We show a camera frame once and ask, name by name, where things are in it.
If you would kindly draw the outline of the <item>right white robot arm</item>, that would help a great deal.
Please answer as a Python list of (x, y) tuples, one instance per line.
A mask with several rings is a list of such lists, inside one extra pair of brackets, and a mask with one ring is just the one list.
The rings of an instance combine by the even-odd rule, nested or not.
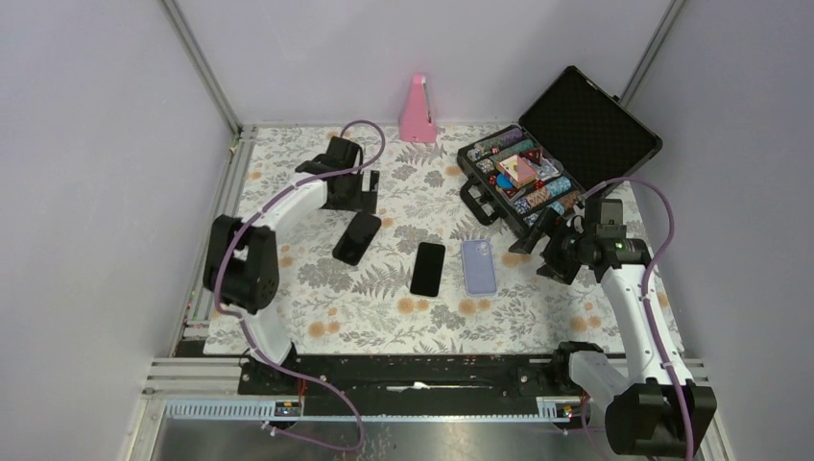
[(691, 460), (717, 399), (710, 387), (696, 383), (652, 305), (657, 293), (649, 248), (628, 236), (619, 200), (589, 199), (581, 222), (576, 228), (550, 206), (510, 250), (528, 254), (546, 236), (539, 275), (570, 284), (583, 267), (593, 273), (619, 327), (627, 372), (614, 369), (595, 345), (563, 343), (550, 371), (552, 386), (566, 396), (582, 389), (593, 400), (614, 453)]

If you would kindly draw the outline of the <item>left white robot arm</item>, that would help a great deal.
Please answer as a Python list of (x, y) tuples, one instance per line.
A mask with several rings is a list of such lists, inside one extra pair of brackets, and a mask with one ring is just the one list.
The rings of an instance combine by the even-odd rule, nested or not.
[(298, 165), (254, 214), (222, 214), (212, 222), (203, 287), (216, 311), (238, 323), (251, 356), (265, 364), (261, 382), (274, 394), (289, 393), (298, 381), (296, 366), (285, 360), (293, 342), (271, 308), (280, 286), (277, 240), (318, 209), (373, 209), (378, 173), (364, 171), (379, 158), (364, 159), (358, 143), (334, 136), (325, 153)]

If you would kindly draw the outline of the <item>lilac phone case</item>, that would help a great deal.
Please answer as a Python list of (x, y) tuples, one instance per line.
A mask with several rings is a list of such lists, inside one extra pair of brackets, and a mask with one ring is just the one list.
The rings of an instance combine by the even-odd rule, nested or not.
[(464, 286), (472, 297), (487, 297), (497, 292), (491, 243), (486, 239), (466, 240), (461, 244)]

